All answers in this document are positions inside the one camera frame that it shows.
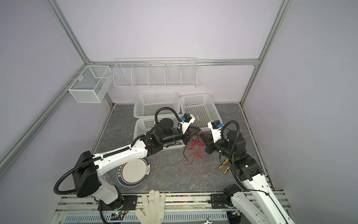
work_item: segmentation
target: gray marble tabletop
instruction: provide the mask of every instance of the gray marble tabletop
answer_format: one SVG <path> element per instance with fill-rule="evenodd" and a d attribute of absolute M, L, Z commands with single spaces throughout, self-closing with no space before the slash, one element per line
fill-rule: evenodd
<path fill-rule="evenodd" d="M 96 152 L 113 150 L 133 141 L 134 126 L 137 121 L 137 118 L 133 117 L 133 107 L 134 105 L 116 105 Z M 246 139 L 247 153 L 258 161 L 240 106 L 238 104 L 216 104 L 216 108 L 224 124 L 229 120 L 239 122 L 240 130 Z M 193 154 L 187 155 L 190 161 Z M 220 165 L 218 153 L 203 159 L 195 158 L 190 166 L 183 164 L 183 149 L 161 151 L 149 156 L 148 159 L 150 173 L 142 184 L 131 188 L 122 186 L 117 179 L 117 168 L 108 172 L 109 183 L 117 186 L 123 193 L 148 192 L 150 190 L 164 192 L 222 191 L 225 187 L 235 183 L 231 172 L 224 174 L 225 168 L 218 169 Z"/>

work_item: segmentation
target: tangled red string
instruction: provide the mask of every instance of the tangled red string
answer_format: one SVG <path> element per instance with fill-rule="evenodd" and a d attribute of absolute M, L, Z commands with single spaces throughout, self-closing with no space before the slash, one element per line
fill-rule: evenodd
<path fill-rule="evenodd" d="M 195 158 L 203 159 L 204 157 L 212 157 L 213 154 L 210 154 L 210 155 L 203 154 L 203 146 L 205 146 L 205 144 L 203 143 L 203 140 L 201 138 L 197 138 L 195 141 L 191 140 L 191 142 L 192 143 L 190 145 L 190 148 L 187 146 L 189 151 L 185 154 L 185 156 L 187 156 L 191 151 L 194 151 L 194 156 L 193 156 L 192 162 L 190 164 L 185 164 L 185 157 L 184 157 L 184 160 L 183 160 L 184 165 L 190 166 L 193 163 Z"/>

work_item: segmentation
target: plate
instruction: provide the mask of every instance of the plate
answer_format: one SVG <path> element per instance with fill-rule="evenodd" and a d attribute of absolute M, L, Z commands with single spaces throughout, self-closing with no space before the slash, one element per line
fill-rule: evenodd
<path fill-rule="evenodd" d="M 117 179 L 125 187 L 135 187 L 147 179 L 149 171 L 150 162 L 147 157 L 134 159 L 118 167 Z"/>

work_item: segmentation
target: white wire basket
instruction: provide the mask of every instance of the white wire basket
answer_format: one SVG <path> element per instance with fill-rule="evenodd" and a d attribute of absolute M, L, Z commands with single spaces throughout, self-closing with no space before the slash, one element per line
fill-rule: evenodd
<path fill-rule="evenodd" d="M 161 119 L 163 119 L 163 118 L 172 119 L 174 121 L 174 127 L 176 128 L 178 126 L 178 120 L 177 120 L 176 116 L 173 113 L 172 114 L 158 115 L 158 121 L 161 121 Z M 155 125 L 154 116 L 138 119 L 137 122 L 135 123 L 135 127 L 134 127 L 133 140 L 137 136 L 148 132 L 152 127 L 154 127 L 154 125 Z M 171 143 L 171 146 L 167 147 L 168 145 L 170 145 L 170 143 L 164 144 L 163 150 L 180 149 L 180 148 L 183 149 L 185 147 L 185 145 L 184 145 L 182 140 L 178 141 L 175 144 Z"/>
<path fill-rule="evenodd" d="M 222 123 L 218 110 L 209 94 L 181 96 L 179 101 L 182 114 L 193 114 L 195 117 L 193 125 L 200 127 L 203 132 L 210 131 L 208 128 L 208 122 L 210 121 L 220 120 Z"/>
<path fill-rule="evenodd" d="M 154 115 L 162 107 L 173 108 L 180 113 L 179 95 L 177 92 L 150 92 L 138 94 L 134 104 L 133 115 L 135 118 L 145 118 Z M 170 110 L 162 110 L 159 114 L 171 114 Z"/>
<path fill-rule="evenodd" d="M 194 61 L 163 63 L 119 62 L 113 68 L 114 86 L 196 87 L 197 65 Z"/>
<path fill-rule="evenodd" d="M 88 65 L 68 91 L 79 103 L 100 103 L 112 82 L 109 66 Z"/>

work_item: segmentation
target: wrench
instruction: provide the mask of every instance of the wrench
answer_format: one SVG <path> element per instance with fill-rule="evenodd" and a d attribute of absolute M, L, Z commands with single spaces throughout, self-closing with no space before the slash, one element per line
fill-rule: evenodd
<path fill-rule="evenodd" d="M 213 223 L 213 220 L 212 220 L 211 217 L 209 216 L 209 217 L 206 218 L 206 221 L 205 221 L 205 222 L 200 223 L 200 224 L 212 224 L 212 223 Z"/>

